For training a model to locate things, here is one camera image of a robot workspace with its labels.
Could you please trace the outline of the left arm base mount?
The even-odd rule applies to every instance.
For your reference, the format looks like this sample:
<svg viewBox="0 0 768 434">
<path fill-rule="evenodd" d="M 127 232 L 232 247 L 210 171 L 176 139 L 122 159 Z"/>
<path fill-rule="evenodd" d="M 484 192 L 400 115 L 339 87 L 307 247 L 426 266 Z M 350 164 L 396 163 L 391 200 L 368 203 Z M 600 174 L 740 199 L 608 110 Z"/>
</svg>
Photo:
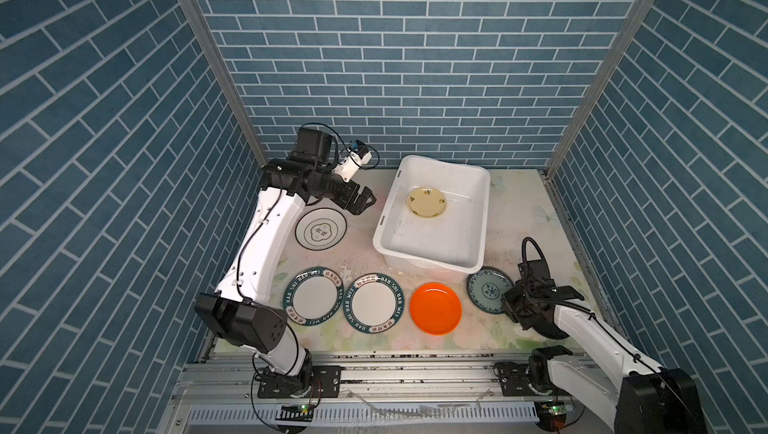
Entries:
<svg viewBox="0 0 768 434">
<path fill-rule="evenodd" d="M 311 369 L 304 366 L 296 376 L 278 375 L 268 368 L 255 374 L 259 399 L 288 399 L 308 397 L 337 398 L 341 384 L 342 367 L 319 365 Z"/>
</svg>

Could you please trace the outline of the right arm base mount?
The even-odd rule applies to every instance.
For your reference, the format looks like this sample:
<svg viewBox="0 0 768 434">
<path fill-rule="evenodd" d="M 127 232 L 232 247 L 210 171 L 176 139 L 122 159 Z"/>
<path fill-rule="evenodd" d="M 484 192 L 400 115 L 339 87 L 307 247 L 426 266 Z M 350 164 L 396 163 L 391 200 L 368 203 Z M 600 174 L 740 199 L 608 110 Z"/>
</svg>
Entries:
<svg viewBox="0 0 768 434">
<path fill-rule="evenodd" d="M 570 397 L 570 394 L 556 387 L 537 388 L 529 380 L 529 367 L 510 361 L 497 362 L 492 371 L 504 397 Z"/>
</svg>

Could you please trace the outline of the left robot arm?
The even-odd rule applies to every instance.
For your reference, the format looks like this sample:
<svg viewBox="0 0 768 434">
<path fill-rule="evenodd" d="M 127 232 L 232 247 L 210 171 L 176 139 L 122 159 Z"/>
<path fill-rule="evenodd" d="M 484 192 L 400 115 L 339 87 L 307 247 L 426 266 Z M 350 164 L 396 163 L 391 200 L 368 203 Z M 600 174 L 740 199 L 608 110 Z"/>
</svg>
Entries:
<svg viewBox="0 0 768 434">
<path fill-rule="evenodd" d="M 255 352 L 272 373 L 307 382 L 311 356 L 287 313 L 268 304 L 279 257 L 310 201 L 330 200 L 353 215 L 373 206 L 372 190 L 353 177 L 379 160 L 375 148 L 360 140 L 346 143 L 324 124 L 301 126 L 288 156 L 263 167 L 258 204 L 231 267 L 212 292 L 196 298 L 194 311 L 205 326 Z"/>
</svg>

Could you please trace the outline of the blue-green patterned plate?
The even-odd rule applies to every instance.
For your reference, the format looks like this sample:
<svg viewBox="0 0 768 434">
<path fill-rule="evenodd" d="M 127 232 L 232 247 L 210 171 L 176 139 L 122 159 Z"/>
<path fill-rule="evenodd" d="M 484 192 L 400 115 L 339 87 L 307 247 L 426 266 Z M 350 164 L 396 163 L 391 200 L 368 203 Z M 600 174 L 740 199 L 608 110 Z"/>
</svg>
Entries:
<svg viewBox="0 0 768 434">
<path fill-rule="evenodd" d="M 502 296 L 512 288 L 512 280 L 503 271 L 489 266 L 483 266 L 466 280 L 471 302 L 487 314 L 503 314 Z"/>
</svg>

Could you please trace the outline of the black plate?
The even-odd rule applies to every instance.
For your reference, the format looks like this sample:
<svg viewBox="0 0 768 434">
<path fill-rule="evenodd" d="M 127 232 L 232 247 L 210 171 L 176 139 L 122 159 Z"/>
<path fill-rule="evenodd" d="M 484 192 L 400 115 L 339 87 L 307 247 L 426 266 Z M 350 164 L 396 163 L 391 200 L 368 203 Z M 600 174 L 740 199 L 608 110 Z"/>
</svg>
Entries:
<svg viewBox="0 0 768 434">
<path fill-rule="evenodd" d="M 534 331 L 539 335 L 551 340 L 564 340 L 569 334 L 559 328 L 552 319 L 539 317 L 532 325 Z"/>
</svg>

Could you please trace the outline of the yellow plate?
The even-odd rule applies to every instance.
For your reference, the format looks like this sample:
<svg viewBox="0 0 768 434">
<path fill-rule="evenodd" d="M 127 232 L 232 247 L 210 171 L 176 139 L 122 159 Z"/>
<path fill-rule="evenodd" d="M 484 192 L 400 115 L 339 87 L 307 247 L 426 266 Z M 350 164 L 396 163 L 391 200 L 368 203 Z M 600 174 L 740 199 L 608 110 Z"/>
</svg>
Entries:
<svg viewBox="0 0 768 434">
<path fill-rule="evenodd" d="M 406 206 L 418 217 L 435 218 L 446 211 L 447 198 L 439 189 L 416 187 L 407 194 Z"/>
</svg>

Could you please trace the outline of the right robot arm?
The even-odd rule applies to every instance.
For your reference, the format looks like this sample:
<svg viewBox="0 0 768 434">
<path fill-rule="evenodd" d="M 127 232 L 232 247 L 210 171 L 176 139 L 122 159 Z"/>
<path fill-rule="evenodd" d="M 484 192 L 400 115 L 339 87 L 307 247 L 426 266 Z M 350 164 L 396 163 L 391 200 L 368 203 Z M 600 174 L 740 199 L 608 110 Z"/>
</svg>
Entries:
<svg viewBox="0 0 768 434">
<path fill-rule="evenodd" d="M 502 295 L 501 306 L 524 329 L 554 341 L 572 339 L 596 365 L 588 367 L 559 344 L 536 349 L 527 369 L 533 391 L 566 392 L 615 433 L 706 432 L 693 379 L 621 337 L 575 288 L 551 279 L 520 279 Z"/>
</svg>

